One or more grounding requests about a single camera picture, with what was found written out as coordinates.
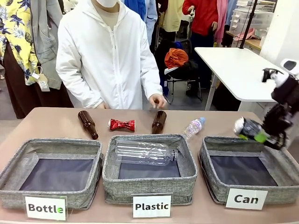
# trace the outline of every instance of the label sign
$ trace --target label sign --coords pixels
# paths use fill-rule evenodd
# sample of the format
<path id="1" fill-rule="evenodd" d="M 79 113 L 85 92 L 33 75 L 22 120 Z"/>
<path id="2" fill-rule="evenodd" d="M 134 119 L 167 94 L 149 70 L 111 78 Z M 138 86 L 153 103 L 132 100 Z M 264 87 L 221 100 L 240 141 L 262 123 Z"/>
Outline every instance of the label sign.
<path id="1" fill-rule="evenodd" d="M 66 220 L 64 198 L 25 197 L 28 218 Z"/>
<path id="2" fill-rule="evenodd" d="M 133 218 L 170 217 L 171 195 L 133 197 Z"/>
<path id="3" fill-rule="evenodd" d="M 227 208 L 261 210 L 268 191 L 266 190 L 229 190 Z"/>

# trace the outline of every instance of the brown skirt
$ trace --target brown skirt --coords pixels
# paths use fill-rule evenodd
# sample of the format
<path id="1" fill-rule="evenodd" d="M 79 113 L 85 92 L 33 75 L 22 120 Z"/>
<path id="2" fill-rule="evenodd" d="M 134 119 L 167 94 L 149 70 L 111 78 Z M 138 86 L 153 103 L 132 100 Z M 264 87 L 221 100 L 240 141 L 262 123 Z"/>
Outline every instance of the brown skirt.
<path id="1" fill-rule="evenodd" d="M 50 92 L 42 92 L 37 83 L 25 85 L 24 72 L 8 42 L 3 67 L 10 100 L 18 119 L 25 118 L 35 107 L 74 107 L 63 84 L 60 90 L 50 88 Z"/>

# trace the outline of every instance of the black pole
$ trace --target black pole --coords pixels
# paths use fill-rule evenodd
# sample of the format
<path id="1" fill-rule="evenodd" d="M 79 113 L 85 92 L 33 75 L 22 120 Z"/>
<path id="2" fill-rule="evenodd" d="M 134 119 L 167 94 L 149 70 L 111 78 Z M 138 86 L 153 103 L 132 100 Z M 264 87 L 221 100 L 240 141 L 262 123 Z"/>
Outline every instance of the black pole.
<path id="1" fill-rule="evenodd" d="M 252 7 L 251 13 L 249 15 L 248 24 L 247 24 L 247 27 L 246 27 L 246 30 L 245 30 L 245 33 L 244 33 L 244 36 L 243 36 L 243 39 L 242 39 L 242 42 L 241 42 L 241 45 L 240 45 L 240 49 L 244 48 L 244 43 L 245 43 L 249 28 L 250 28 L 250 25 L 251 25 L 252 18 L 254 16 L 254 11 L 256 9 L 256 5 L 257 5 L 257 0 L 255 0 L 254 3 L 253 3 L 253 7 Z"/>

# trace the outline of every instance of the person in red jacket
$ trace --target person in red jacket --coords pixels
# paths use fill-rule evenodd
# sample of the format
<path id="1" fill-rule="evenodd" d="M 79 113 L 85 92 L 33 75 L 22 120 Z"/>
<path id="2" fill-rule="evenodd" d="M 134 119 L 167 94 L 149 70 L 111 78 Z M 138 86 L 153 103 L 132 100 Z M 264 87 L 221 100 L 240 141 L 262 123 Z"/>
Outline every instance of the person in red jacket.
<path id="1" fill-rule="evenodd" d="M 217 0 L 185 0 L 183 13 L 189 15 L 195 9 L 195 17 L 191 27 L 192 57 L 200 70 L 200 85 L 211 87 L 212 73 L 206 63 L 195 52 L 196 47 L 213 47 L 214 34 L 218 25 Z"/>

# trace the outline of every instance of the red jacket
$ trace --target red jacket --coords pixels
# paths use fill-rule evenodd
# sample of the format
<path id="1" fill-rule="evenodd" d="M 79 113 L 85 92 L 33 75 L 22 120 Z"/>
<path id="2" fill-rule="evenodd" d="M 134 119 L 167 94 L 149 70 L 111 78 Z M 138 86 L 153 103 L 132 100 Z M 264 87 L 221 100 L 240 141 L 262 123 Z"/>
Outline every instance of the red jacket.
<path id="1" fill-rule="evenodd" d="M 188 8 L 194 6 L 195 17 L 191 27 L 192 32 L 208 35 L 212 23 L 218 22 L 217 0 L 185 0 L 183 13 L 189 15 Z"/>

